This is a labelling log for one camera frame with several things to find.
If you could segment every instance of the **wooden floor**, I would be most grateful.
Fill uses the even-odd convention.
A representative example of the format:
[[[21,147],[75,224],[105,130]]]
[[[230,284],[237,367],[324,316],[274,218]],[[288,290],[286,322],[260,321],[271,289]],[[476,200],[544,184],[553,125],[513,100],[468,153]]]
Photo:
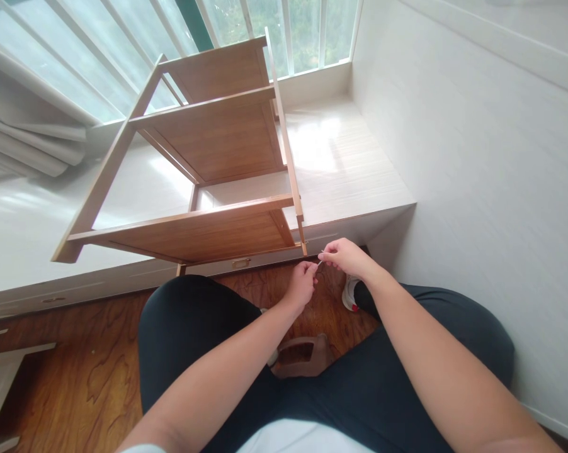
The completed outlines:
[[[259,307],[284,295],[294,264],[215,278]],[[335,358],[377,326],[341,302],[345,276],[320,266],[310,304],[286,339],[324,332]],[[0,415],[0,436],[20,435],[15,452],[112,452],[141,417],[137,325],[152,291],[0,321],[0,352],[57,342],[29,355]]]

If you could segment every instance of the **forearm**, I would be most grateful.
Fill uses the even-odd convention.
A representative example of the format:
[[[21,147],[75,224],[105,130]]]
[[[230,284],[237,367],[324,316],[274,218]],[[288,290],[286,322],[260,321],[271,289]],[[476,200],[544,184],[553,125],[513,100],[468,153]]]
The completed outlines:
[[[556,450],[513,395],[395,279],[365,279],[423,406],[457,452]]]
[[[299,313],[298,305],[278,303],[198,359],[118,451],[143,443],[165,451],[200,451],[233,412]]]

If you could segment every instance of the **hand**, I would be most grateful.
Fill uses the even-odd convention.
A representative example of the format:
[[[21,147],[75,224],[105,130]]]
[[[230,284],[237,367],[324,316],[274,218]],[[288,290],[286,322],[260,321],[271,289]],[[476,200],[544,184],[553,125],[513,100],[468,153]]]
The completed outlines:
[[[299,314],[309,303],[317,283],[315,273],[317,272],[317,264],[309,261],[302,261],[295,266],[290,276],[288,289],[282,298],[282,302],[290,303],[299,309]]]
[[[317,258],[329,266],[336,266],[346,274],[366,280],[380,266],[349,239],[337,239],[324,248]]]

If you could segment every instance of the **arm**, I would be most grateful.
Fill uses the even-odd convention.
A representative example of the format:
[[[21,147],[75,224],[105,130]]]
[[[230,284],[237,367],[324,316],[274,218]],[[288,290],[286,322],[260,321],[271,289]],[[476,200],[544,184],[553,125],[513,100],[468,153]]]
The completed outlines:
[[[167,389],[117,452],[154,444],[167,452],[198,452],[240,402],[314,291],[317,264],[294,268],[282,300],[203,355]]]
[[[337,240],[318,258],[366,284],[414,390],[454,451],[560,451],[490,370],[357,245]]]

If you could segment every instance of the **knee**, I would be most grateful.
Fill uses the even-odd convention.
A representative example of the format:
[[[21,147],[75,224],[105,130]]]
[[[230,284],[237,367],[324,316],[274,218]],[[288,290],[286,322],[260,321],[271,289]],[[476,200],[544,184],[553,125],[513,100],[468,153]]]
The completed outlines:
[[[210,290],[215,281],[208,277],[189,275],[179,276],[158,287],[147,300],[141,313],[140,325],[161,321],[187,306],[195,305],[199,297]]]
[[[487,308],[462,294],[441,288],[416,288],[410,291],[412,295],[510,387],[515,347],[502,323]]]

